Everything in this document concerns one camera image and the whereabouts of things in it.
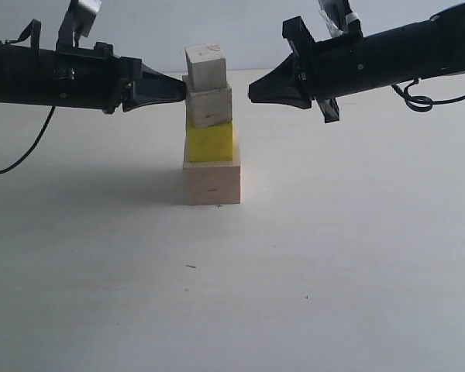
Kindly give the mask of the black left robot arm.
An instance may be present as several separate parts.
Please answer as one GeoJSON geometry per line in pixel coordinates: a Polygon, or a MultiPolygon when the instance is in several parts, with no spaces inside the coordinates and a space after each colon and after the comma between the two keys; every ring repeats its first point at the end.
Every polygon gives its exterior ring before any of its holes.
{"type": "Polygon", "coordinates": [[[109,43],[91,49],[34,50],[0,41],[0,102],[99,110],[112,114],[182,102],[186,84],[114,54],[109,43]]]}

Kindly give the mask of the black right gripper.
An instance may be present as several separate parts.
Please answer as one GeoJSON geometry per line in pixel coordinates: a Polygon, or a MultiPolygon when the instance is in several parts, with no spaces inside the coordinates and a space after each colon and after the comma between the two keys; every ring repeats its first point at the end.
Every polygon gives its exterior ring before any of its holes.
{"type": "Polygon", "coordinates": [[[310,109],[316,102],[324,123],[339,121],[336,95],[329,91],[343,77],[343,65],[351,61],[354,43],[363,39],[357,17],[345,17],[340,34],[330,40],[315,41],[304,21],[294,17],[283,22],[282,36],[291,54],[271,72],[251,83],[248,98],[255,104],[288,105],[310,109]]]}

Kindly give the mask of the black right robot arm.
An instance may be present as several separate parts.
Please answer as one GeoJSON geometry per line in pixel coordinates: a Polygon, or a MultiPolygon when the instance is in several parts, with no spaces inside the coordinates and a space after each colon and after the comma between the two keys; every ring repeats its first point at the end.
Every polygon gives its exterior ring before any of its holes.
{"type": "Polygon", "coordinates": [[[340,119],[337,98],[390,86],[411,110],[427,112],[435,100],[399,85],[465,74],[465,2],[368,36],[350,2],[320,1],[319,7],[330,39],[315,40],[300,16],[285,20],[282,36],[291,54],[250,84],[252,103],[300,109],[317,104],[332,123],[340,119]]]}

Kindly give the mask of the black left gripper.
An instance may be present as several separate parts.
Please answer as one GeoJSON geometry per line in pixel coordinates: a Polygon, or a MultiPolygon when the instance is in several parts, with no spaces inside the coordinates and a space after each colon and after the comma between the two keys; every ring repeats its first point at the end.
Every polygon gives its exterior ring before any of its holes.
{"type": "Polygon", "coordinates": [[[62,46],[54,53],[54,85],[61,107],[112,114],[122,104],[129,112],[148,105],[182,102],[183,81],[162,74],[134,57],[114,54],[113,45],[97,42],[92,49],[62,46]]]}

